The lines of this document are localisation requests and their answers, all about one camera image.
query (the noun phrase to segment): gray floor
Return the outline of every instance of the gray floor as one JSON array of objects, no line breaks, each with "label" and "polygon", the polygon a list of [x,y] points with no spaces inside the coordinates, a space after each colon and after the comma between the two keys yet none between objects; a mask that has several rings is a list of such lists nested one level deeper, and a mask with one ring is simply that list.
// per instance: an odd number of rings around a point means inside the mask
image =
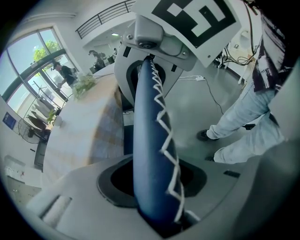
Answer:
[{"label": "gray floor", "polygon": [[[228,70],[217,69],[213,65],[208,68],[196,62],[190,72],[181,76],[202,75],[208,80],[215,100],[225,112],[241,93],[238,78]],[[222,113],[213,101],[206,81],[177,81],[165,98],[166,106],[174,130],[174,140],[180,158],[198,161],[213,155],[219,148],[227,146],[241,138],[247,131],[239,129],[233,135],[216,142],[200,142],[195,135],[199,130],[217,124]],[[124,115],[124,124],[133,124],[133,112]]]}]

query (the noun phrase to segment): desk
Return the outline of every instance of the desk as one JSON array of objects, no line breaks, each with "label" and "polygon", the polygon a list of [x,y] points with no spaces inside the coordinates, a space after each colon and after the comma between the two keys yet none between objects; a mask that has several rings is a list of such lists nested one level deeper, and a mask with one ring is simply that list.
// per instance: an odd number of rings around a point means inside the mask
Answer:
[{"label": "desk", "polygon": [[123,155],[123,115],[114,75],[100,78],[80,100],[62,109],[63,123],[54,126],[44,158],[43,188],[68,172],[103,158]]}]

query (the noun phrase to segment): balcony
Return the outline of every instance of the balcony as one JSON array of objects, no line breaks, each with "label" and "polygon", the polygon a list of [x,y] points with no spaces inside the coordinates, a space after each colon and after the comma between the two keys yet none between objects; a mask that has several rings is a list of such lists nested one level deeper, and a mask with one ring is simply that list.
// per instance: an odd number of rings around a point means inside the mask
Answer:
[{"label": "balcony", "polygon": [[91,31],[93,31],[98,26],[103,25],[104,23],[112,20],[118,16],[131,12],[131,7],[135,3],[135,0],[127,0],[124,2],[120,2],[115,4],[98,14],[91,17],[84,24],[82,24],[76,32],[83,39],[86,35],[88,35]]}]

